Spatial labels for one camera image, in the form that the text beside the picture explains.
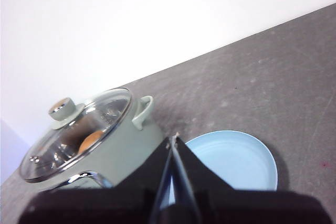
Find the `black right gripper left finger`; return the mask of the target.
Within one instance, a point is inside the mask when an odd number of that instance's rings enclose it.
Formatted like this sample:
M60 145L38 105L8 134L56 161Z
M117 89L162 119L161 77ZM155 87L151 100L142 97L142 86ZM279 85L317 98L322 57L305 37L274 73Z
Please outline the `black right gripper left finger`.
M175 223L169 203L175 165L175 136L167 137L149 158L115 190L122 203L112 212L113 223Z

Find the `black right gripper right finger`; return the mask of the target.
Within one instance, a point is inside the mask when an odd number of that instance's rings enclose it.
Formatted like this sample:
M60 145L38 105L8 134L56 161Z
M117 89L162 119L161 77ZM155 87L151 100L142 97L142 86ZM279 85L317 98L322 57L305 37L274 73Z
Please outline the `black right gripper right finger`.
M233 187L206 167L178 136L172 137L175 206L189 214L192 223L219 223L215 197Z

